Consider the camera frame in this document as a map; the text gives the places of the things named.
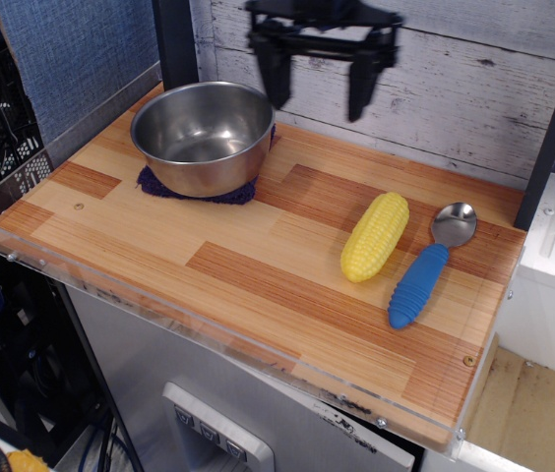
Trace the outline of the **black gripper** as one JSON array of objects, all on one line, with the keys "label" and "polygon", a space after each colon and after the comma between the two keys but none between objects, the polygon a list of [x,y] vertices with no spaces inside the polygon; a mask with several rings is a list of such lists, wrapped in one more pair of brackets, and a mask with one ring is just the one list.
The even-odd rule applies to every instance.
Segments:
[{"label": "black gripper", "polygon": [[250,47],[275,109],[290,99],[291,58],[351,63],[348,121],[359,120],[379,76],[396,62],[403,17],[364,1],[247,1]]}]

